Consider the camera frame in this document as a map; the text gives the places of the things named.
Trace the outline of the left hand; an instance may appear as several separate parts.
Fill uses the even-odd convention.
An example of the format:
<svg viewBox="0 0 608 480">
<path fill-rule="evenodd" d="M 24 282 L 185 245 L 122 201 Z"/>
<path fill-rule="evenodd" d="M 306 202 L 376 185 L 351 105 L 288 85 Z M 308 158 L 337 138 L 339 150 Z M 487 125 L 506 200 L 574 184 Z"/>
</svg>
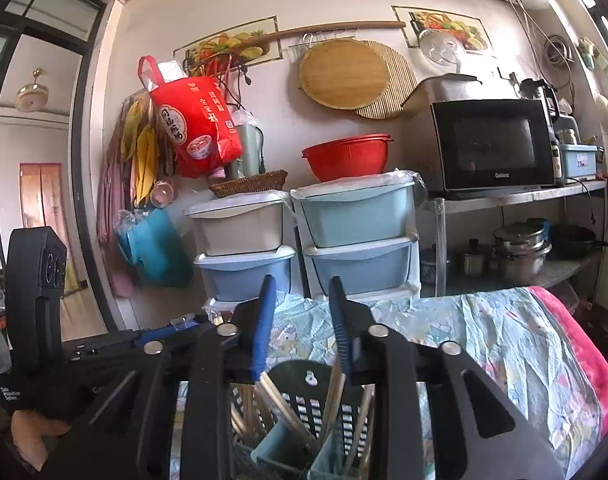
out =
<svg viewBox="0 0 608 480">
<path fill-rule="evenodd" d="M 37 471 L 48 458 L 43 436 L 60 437 L 66 434 L 71 425 L 65 420 L 48 418 L 39 412 L 17 410 L 11 417 L 13 444 L 20 456 Z"/>
</svg>

